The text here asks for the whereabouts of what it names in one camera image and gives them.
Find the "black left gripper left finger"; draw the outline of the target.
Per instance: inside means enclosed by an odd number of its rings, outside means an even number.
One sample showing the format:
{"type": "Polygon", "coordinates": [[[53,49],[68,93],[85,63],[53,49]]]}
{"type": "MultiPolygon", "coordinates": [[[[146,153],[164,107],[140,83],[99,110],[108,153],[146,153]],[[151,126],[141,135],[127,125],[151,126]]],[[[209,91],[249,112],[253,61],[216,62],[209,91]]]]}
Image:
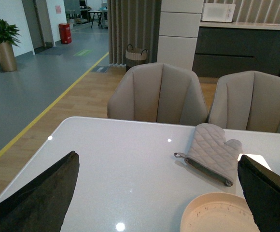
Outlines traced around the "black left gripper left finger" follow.
{"type": "Polygon", "coordinates": [[[0,232],[58,232],[73,198],[79,155],[71,151],[0,202],[0,232]]]}

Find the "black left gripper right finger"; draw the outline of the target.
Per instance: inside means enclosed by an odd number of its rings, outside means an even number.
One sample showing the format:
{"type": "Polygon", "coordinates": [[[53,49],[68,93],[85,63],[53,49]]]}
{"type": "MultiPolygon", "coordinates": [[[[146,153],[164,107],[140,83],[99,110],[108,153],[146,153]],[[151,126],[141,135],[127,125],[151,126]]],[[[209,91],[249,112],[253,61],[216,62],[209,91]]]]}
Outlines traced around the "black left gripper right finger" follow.
{"type": "Polygon", "coordinates": [[[280,232],[280,176],[242,155],[238,178],[254,222],[261,232],[280,232]]]}

